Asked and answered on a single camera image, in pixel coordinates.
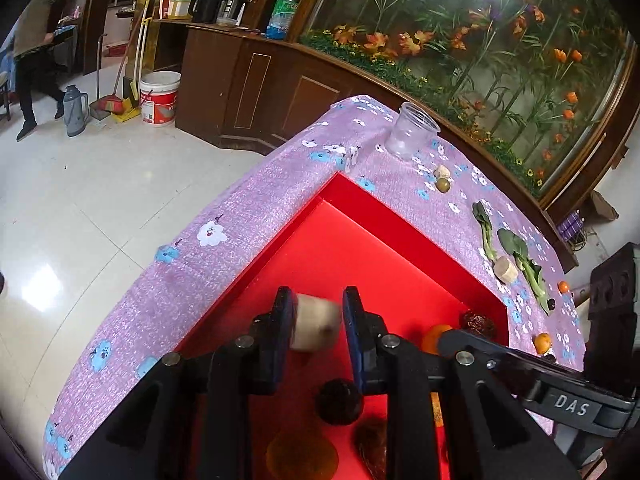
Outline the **large banana chunk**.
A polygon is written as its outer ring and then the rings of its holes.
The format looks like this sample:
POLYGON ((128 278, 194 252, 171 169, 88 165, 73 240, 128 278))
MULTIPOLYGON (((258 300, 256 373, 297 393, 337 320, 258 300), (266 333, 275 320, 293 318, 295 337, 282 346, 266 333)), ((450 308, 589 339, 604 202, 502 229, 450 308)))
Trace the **large banana chunk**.
POLYGON ((316 352, 332 347, 340 334, 341 320, 341 307, 335 302, 299 294, 290 348, 316 352))

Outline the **orange tangerine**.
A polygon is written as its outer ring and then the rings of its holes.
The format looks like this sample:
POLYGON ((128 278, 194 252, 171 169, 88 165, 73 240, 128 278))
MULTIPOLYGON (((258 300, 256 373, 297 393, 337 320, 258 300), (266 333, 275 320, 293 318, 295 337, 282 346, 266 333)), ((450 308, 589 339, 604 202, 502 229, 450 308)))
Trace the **orange tangerine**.
POLYGON ((321 434, 280 434, 268 445, 266 464, 276 479, 332 479, 338 453, 321 434))
POLYGON ((425 353, 432 354, 433 356, 438 356, 438 343, 442 334, 449 332, 452 330, 452 326, 448 324, 437 324, 434 325, 423 337, 421 350, 425 353))
POLYGON ((538 356, 544 356, 552 348, 552 338, 548 333, 540 333, 533 339, 534 347, 538 356))

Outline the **red tray box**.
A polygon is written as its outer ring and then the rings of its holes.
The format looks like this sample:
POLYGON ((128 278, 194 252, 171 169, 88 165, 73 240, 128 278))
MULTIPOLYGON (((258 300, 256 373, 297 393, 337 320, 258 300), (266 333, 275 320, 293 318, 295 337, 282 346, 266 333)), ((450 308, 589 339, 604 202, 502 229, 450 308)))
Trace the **red tray box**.
POLYGON ((205 364, 190 474, 449 479, 435 344, 506 309, 454 258, 334 176, 179 346, 205 364))

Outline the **dark plum near gripper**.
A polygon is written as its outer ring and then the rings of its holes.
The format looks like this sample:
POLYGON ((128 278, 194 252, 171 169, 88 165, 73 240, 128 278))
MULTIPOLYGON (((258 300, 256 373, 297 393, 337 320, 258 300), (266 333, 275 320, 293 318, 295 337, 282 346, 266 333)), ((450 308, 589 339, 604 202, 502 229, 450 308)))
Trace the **dark plum near gripper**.
POLYGON ((363 395, 354 382, 335 378, 326 382, 314 399, 316 413, 332 426, 348 426, 363 411, 363 395))

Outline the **dark red plum in tray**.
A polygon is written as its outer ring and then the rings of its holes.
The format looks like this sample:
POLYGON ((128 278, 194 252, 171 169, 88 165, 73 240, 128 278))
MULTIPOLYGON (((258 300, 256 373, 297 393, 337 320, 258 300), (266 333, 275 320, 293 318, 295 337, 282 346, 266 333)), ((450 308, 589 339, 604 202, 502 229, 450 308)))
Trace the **dark red plum in tray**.
POLYGON ((352 446, 371 479, 386 478, 387 420, 381 416, 368 416, 355 426, 352 446))

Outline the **banana chunk far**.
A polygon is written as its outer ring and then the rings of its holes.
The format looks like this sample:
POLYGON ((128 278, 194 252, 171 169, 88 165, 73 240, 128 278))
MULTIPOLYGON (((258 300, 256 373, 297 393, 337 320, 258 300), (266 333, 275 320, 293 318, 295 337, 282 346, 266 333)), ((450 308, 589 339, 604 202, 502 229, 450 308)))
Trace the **banana chunk far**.
POLYGON ((507 256, 499 257, 492 270, 494 270, 496 278, 503 284, 511 285, 518 279, 518 268, 507 256))

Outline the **large green leaf vegetable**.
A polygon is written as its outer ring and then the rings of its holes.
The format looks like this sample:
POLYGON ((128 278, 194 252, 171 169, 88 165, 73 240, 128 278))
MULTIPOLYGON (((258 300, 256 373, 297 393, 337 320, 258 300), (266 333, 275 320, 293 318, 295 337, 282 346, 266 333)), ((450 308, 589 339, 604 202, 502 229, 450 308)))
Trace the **large green leaf vegetable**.
POLYGON ((542 267, 529 257, 526 241, 508 229, 498 229, 497 234, 502 248, 513 257, 516 266, 524 274, 538 306, 545 315, 550 315, 551 311, 547 307, 547 301, 551 298, 548 285, 544 280, 542 267))

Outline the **small banana piece far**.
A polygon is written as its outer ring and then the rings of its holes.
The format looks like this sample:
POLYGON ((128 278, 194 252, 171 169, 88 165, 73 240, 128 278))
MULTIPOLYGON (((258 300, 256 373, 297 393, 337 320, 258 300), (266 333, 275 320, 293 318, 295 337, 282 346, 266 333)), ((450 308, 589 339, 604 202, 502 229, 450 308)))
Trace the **small banana piece far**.
POLYGON ((449 180, 451 177, 450 170, 444 165, 439 165, 434 170, 434 177, 437 180, 449 180))

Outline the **purple spray cans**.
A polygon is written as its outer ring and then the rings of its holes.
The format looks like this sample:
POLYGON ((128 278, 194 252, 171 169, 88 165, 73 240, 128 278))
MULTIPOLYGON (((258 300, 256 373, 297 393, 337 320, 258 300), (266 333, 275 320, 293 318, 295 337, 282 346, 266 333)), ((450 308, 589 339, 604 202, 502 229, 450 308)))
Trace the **purple spray cans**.
POLYGON ((562 240, 570 244, 578 241, 578 238, 582 235, 583 227, 584 218, 582 218, 579 210, 574 210, 556 226, 556 229, 562 240))

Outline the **purple floral tablecloth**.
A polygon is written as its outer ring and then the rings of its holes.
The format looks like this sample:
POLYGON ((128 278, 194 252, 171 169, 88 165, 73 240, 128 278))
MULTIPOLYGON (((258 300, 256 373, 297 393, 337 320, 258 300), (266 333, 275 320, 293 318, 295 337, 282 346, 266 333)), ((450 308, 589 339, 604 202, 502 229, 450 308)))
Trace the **purple floral tablecloth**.
POLYGON ((495 228, 525 240, 547 283, 555 285, 564 274, 548 240, 441 136, 431 138, 410 162, 392 156, 384 143, 396 118, 370 96, 333 104, 157 249, 96 330, 56 400, 43 437, 48 478, 62 474, 116 404, 334 174, 382 200, 502 300, 512 347, 529 350, 533 335, 546 332, 561 364, 582 367, 585 341, 572 298, 556 294, 555 310, 545 315, 526 281, 502 284, 485 256, 472 203, 483 203, 495 228), (436 188, 439 165, 450 170, 447 193, 436 188))

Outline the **clear plastic cup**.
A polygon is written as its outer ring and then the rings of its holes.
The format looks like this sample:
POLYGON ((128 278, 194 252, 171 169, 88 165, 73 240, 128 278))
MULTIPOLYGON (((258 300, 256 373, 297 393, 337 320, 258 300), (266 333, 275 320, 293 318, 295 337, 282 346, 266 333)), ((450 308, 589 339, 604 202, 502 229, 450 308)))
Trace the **clear plastic cup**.
POLYGON ((425 110, 411 102, 403 102, 385 148, 396 158, 408 162, 439 133, 439 124, 425 110))

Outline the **grey thermos on floor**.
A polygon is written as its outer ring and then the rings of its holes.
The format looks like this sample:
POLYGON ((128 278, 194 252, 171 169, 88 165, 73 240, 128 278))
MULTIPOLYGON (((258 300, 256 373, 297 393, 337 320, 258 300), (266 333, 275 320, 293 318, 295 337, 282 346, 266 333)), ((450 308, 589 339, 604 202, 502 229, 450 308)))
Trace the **grey thermos on floor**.
POLYGON ((66 134, 71 138, 83 133, 89 120, 88 94, 69 84, 65 90, 63 107, 66 134))

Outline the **flower aquarium display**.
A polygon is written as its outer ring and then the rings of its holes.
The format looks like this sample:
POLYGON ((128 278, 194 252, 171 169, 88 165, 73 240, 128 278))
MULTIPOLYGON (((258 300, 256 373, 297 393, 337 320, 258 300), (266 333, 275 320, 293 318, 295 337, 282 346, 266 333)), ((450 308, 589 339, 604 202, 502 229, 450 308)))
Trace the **flower aquarium display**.
POLYGON ((424 103, 535 196, 596 131, 634 48, 608 0, 319 0, 300 39, 424 103))

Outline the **water bottle blue label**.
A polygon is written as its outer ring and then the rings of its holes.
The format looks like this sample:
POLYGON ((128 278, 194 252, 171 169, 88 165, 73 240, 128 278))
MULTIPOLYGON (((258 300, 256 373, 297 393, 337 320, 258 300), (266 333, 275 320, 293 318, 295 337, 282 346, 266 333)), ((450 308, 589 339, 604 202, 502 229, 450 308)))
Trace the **water bottle blue label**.
POLYGON ((265 36, 272 40, 283 40, 288 34, 299 0, 276 0, 265 36))

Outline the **person in background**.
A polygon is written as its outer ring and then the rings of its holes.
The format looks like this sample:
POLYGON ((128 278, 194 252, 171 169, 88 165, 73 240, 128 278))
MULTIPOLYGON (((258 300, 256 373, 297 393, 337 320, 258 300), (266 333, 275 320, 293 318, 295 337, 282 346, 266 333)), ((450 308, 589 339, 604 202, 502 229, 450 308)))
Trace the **person in background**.
POLYGON ((32 89, 50 96, 56 103, 54 118, 64 113, 64 92, 55 80, 49 49, 66 0, 30 0, 17 22, 14 35, 15 91, 23 114, 20 142, 37 127, 32 107, 32 89))

